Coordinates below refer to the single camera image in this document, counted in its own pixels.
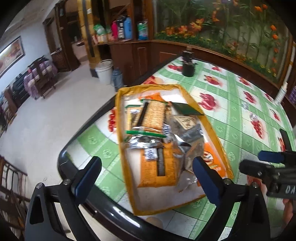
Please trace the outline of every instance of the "pink bottle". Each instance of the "pink bottle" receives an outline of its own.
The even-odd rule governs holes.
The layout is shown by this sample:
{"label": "pink bottle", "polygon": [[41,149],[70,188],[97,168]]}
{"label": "pink bottle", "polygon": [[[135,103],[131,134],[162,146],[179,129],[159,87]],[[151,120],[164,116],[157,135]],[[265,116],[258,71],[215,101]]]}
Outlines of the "pink bottle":
{"label": "pink bottle", "polygon": [[114,36],[114,39],[117,39],[118,38],[118,27],[117,27],[116,20],[113,21],[113,23],[111,25],[111,30],[112,30],[112,34]]}

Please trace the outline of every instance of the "white bucket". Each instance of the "white bucket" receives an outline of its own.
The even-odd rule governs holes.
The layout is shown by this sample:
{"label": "white bucket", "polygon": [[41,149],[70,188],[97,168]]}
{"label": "white bucket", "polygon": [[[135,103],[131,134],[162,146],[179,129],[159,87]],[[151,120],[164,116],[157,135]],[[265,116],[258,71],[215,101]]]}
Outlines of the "white bucket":
{"label": "white bucket", "polygon": [[102,84],[110,85],[112,83],[112,67],[111,59],[102,60],[96,66],[95,70]]}

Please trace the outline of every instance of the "blue bottle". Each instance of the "blue bottle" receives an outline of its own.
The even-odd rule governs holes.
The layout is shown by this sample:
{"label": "blue bottle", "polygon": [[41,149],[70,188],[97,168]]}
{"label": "blue bottle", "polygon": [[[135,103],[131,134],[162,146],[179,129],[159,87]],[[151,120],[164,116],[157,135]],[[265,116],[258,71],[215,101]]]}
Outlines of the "blue bottle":
{"label": "blue bottle", "polygon": [[115,91],[117,92],[123,87],[123,76],[119,68],[115,68],[112,73],[112,82],[114,84]]}
{"label": "blue bottle", "polygon": [[132,26],[131,26],[131,18],[128,16],[126,20],[123,22],[124,36],[126,39],[133,38]]}

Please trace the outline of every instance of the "wooden shelf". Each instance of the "wooden shelf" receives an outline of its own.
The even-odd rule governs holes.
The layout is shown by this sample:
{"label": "wooden shelf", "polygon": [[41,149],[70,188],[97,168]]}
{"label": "wooden shelf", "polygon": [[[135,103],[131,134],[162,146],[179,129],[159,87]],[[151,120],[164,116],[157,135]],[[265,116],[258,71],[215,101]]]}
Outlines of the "wooden shelf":
{"label": "wooden shelf", "polygon": [[107,43],[100,43],[100,44],[96,44],[98,45],[112,45],[112,44],[133,44],[133,43],[146,43],[146,42],[150,42],[150,40],[134,40],[134,39],[129,39],[129,40],[113,40]]}

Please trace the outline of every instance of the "green checkered tablecloth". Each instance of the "green checkered tablecloth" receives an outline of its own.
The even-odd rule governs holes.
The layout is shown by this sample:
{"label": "green checkered tablecloth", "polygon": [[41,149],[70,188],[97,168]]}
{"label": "green checkered tablecloth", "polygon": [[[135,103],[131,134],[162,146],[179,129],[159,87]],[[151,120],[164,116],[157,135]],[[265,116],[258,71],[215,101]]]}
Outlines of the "green checkered tablecloth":
{"label": "green checkered tablecloth", "polygon": [[[161,78],[164,84],[182,85],[198,103],[201,103],[227,153],[236,183],[243,185],[247,183],[246,175],[238,170],[242,159],[258,160],[257,154],[261,150],[280,151],[280,128],[287,131],[292,149],[295,150],[292,127],[281,105],[275,106],[266,93],[232,72],[205,62],[196,61],[196,63],[193,77],[183,76],[171,69],[170,64],[153,76]],[[180,59],[175,59],[173,64],[180,66]],[[202,105],[202,96],[205,94],[214,97],[216,103],[214,108]],[[261,123],[260,136],[251,123],[252,113]],[[112,200],[131,211],[123,181],[117,136],[107,128],[109,114],[110,112],[106,113],[84,131],[67,148],[67,153],[79,169],[84,168],[92,156],[99,156],[103,168],[95,185]],[[236,203],[220,239],[228,236],[238,208],[239,203]],[[275,230],[281,226],[284,209],[282,200],[268,197],[267,208],[272,230]],[[187,206],[152,216],[162,222],[165,230],[195,239],[214,209],[215,205],[205,197]]]}

